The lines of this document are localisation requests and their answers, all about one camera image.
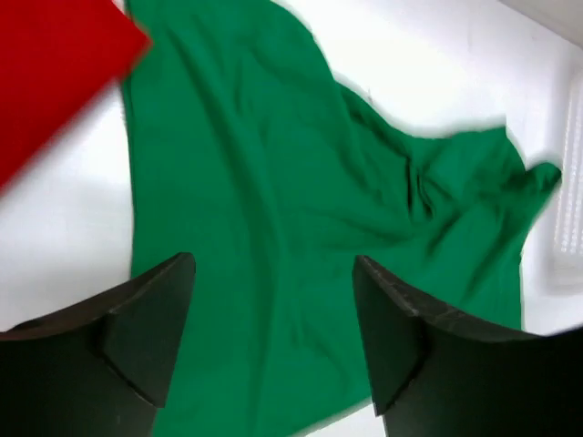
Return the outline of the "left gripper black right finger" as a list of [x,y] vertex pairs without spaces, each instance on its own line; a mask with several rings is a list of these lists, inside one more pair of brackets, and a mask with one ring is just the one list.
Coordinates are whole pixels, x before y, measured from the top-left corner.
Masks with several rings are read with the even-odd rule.
[[467,314],[359,256],[353,292],[389,436],[579,436],[582,331],[538,336]]

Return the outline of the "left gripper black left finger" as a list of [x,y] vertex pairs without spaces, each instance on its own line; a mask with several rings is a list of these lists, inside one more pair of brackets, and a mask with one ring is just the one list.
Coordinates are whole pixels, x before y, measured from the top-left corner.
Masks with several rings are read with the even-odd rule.
[[4,436],[150,436],[188,316],[179,253],[113,289],[1,335]]

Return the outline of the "green item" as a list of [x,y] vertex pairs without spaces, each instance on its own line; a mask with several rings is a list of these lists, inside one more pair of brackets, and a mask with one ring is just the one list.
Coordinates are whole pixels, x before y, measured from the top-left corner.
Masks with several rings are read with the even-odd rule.
[[197,264],[157,436],[290,436],[368,398],[359,255],[521,326],[521,251],[558,168],[527,168],[501,126],[390,126],[273,2],[127,9],[153,41],[123,89],[132,271]]

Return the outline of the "red t shirt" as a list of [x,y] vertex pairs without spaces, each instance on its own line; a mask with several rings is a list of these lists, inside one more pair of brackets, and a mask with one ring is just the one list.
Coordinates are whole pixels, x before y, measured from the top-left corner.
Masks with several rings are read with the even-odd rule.
[[2,2],[1,184],[149,45],[111,1]]

